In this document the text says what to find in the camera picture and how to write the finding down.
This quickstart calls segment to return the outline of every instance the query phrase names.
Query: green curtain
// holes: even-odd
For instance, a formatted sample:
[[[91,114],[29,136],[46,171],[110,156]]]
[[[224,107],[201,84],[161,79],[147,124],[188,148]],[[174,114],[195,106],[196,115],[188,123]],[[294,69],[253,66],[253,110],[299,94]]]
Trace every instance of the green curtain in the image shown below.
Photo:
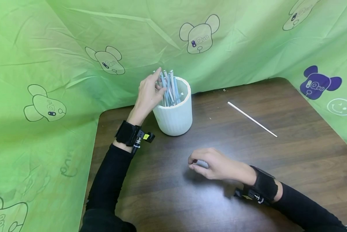
[[[77,231],[98,117],[159,66],[286,78],[347,142],[347,0],[1,0],[0,227]]]

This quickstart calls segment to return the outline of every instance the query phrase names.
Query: wooden table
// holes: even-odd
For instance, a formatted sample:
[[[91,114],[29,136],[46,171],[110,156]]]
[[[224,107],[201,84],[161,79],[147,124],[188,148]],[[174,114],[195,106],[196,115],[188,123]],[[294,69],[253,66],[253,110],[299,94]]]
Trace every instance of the wooden table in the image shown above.
[[[197,93],[192,100],[193,125],[184,135],[163,134],[152,113],[145,120],[144,130],[156,138],[144,142],[131,163],[116,210],[122,220],[138,231],[301,231],[272,208],[232,197],[239,183],[207,180],[188,169],[194,149],[215,147],[273,174],[347,224],[347,145],[288,81],[274,78]],[[131,109],[100,116],[86,197]]]

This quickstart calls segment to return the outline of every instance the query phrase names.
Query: bear face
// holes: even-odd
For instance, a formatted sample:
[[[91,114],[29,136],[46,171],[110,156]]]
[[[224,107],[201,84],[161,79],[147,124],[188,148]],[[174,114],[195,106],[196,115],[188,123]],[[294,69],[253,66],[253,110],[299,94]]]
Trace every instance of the bear face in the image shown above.
[[[114,47],[107,46],[105,51],[98,51],[86,47],[86,52],[91,59],[100,63],[102,69],[112,75],[122,75],[125,70],[119,61],[122,59],[120,52]]]
[[[30,85],[28,91],[33,96],[33,104],[24,107],[24,115],[27,120],[35,122],[45,117],[52,122],[65,116],[65,105],[58,100],[48,98],[47,92],[42,86]]]
[[[290,11],[290,18],[283,25],[283,30],[291,30],[303,22],[314,5],[320,0],[298,0]]]
[[[304,76],[307,79],[300,85],[300,91],[311,100],[318,99],[325,90],[337,90],[342,83],[342,79],[338,76],[328,78],[318,73],[317,66],[310,66],[307,68],[304,71]]]
[[[19,232],[25,223],[28,206],[24,202],[4,208],[0,198],[0,232]]]
[[[217,15],[210,15],[204,24],[193,26],[185,23],[180,29],[180,39],[188,41],[187,51],[189,54],[199,54],[212,47],[212,34],[220,26],[220,19]]]

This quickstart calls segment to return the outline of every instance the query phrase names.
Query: left hand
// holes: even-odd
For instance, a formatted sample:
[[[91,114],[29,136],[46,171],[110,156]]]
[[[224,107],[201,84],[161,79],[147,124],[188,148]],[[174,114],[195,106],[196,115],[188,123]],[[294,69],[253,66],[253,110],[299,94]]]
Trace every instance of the left hand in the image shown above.
[[[127,122],[130,124],[141,125],[147,115],[163,99],[164,92],[167,88],[160,88],[155,84],[160,73],[161,68],[158,68],[155,73],[150,74],[140,82],[139,95],[127,119]]]
[[[208,168],[195,163],[205,161]],[[246,185],[254,185],[256,172],[245,163],[232,160],[215,148],[196,149],[188,158],[189,168],[212,180],[237,180]]]

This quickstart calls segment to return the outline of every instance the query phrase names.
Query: white ceramic cup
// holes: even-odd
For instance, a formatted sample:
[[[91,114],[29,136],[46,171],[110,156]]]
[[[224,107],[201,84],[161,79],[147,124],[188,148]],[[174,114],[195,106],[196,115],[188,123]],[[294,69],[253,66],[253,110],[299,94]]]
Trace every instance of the white ceramic cup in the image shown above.
[[[184,134],[193,122],[190,86],[183,78],[176,77],[176,82],[179,94],[183,93],[180,97],[181,103],[171,107],[157,105],[153,109],[159,129],[170,136]]]

